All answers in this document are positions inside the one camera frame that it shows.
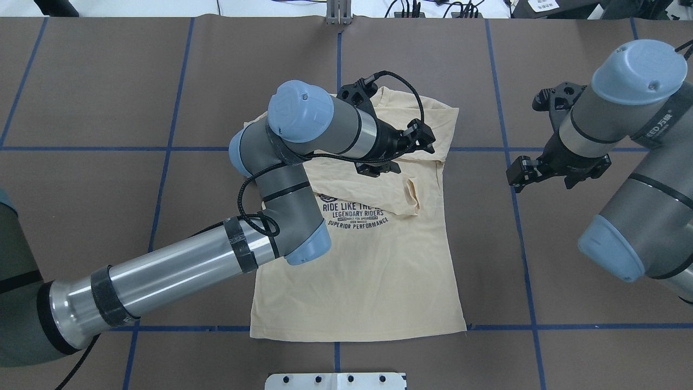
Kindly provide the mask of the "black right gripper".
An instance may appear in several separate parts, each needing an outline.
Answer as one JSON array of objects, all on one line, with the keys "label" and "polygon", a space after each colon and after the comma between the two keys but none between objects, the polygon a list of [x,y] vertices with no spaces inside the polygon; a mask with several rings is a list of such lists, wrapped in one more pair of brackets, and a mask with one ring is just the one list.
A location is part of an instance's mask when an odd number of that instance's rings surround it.
[{"label": "black right gripper", "polygon": [[538,159],[526,155],[517,157],[506,170],[508,185],[514,193],[521,193],[533,183],[562,176],[567,190],[586,179],[598,179],[611,166],[608,154],[588,158],[570,151],[554,133],[545,144],[544,152]]}]

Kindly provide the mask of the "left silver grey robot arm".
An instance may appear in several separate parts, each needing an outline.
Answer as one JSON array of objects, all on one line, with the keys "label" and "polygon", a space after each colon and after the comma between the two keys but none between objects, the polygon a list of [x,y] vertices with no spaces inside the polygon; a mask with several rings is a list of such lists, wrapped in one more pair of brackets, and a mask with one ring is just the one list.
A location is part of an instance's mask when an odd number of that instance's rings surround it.
[{"label": "left silver grey robot arm", "polygon": [[283,82],[264,116],[228,141],[228,163],[242,177],[232,214],[72,281],[42,275],[19,210],[3,188],[2,368],[42,365],[87,350],[102,333],[275,259],[302,265],[326,254],[331,237],[309,162],[344,162],[378,177],[398,172],[398,158],[435,151],[422,96],[408,86],[416,113],[400,130],[374,108],[377,78],[364,77],[335,93],[309,82]]}]

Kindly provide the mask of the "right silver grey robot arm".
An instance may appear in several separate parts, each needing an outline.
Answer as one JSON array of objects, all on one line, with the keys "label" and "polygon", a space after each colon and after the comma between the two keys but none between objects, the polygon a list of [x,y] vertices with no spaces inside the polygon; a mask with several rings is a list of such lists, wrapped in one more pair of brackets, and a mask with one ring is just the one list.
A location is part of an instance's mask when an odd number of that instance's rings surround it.
[{"label": "right silver grey robot arm", "polygon": [[542,154],[506,170],[516,193],[562,177],[567,189],[597,179],[628,138],[648,151],[593,217],[578,248],[624,282],[648,277],[692,301],[691,41],[674,47],[638,39],[619,45],[586,86],[563,82],[532,102],[553,129]]}]

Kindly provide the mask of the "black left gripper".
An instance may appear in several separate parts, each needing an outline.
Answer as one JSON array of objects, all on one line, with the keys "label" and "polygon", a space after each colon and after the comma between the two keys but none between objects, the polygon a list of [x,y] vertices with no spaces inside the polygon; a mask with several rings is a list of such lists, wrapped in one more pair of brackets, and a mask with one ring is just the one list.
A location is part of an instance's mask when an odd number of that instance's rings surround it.
[{"label": "black left gripper", "polygon": [[376,140],[366,156],[355,163],[357,173],[377,178],[381,173],[401,173],[398,163],[392,160],[407,153],[425,151],[435,153],[436,139],[430,126],[422,121],[411,121],[405,131],[397,130],[389,123],[375,119]]}]

